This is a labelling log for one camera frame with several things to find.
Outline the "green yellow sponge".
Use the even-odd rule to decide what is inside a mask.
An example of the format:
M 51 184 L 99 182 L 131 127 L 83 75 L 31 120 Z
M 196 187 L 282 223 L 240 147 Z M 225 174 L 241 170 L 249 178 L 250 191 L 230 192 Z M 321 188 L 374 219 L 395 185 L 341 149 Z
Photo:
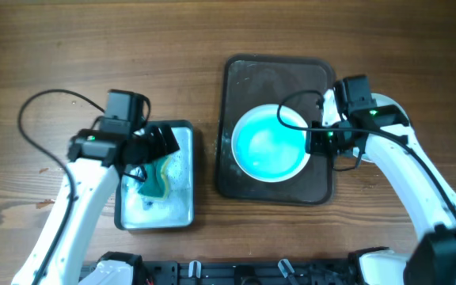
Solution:
M 141 166 L 146 178 L 140 185 L 138 194 L 154 200 L 167 198 L 170 189 L 167 169 L 171 160 L 171 156 L 165 156 Z

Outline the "white plate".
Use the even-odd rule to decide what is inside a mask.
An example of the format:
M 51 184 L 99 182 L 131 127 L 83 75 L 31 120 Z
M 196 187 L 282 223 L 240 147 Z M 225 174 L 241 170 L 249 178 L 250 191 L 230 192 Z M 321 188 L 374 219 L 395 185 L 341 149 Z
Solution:
M 277 104 L 250 109 L 235 124 L 231 138 L 234 160 L 251 178 L 268 183 L 286 181 L 307 165 L 306 121 L 295 110 Z

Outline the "light blue plate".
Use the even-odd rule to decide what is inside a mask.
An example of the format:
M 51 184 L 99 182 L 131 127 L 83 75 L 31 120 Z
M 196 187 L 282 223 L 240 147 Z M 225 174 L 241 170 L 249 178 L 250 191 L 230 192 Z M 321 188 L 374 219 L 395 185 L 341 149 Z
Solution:
M 387 97 L 386 95 L 380 93 L 372 93 L 371 96 L 373 99 L 375 99 L 376 105 L 378 107 L 395 105 L 398 108 L 401 108 L 401 106 L 394 99 Z

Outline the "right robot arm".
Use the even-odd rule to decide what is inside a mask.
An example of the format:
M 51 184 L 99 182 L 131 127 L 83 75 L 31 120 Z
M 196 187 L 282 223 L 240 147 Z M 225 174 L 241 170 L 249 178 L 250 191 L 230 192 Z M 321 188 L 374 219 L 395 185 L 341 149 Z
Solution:
M 372 93 L 355 76 L 317 91 L 321 122 L 310 137 L 328 154 L 353 153 L 375 164 L 408 212 L 418 245 L 409 254 L 391 249 L 353 253 L 359 284 L 456 284 L 456 192 L 419 144 L 405 110 Z

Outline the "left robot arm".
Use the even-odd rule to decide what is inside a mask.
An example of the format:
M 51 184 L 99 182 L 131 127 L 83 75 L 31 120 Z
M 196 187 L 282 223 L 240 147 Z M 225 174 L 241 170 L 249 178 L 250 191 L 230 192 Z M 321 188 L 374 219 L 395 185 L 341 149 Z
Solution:
M 67 164 L 27 134 L 22 135 L 59 163 L 65 177 L 35 247 L 12 280 L 14 284 L 78 283 L 97 220 L 127 175 L 127 168 L 142 169 L 143 175 L 135 180 L 143 185 L 145 195 L 168 195 L 166 168 L 180 147 L 169 125 L 148 123 L 150 110 L 149 98 L 140 93 L 109 90 L 102 116 L 70 139 Z

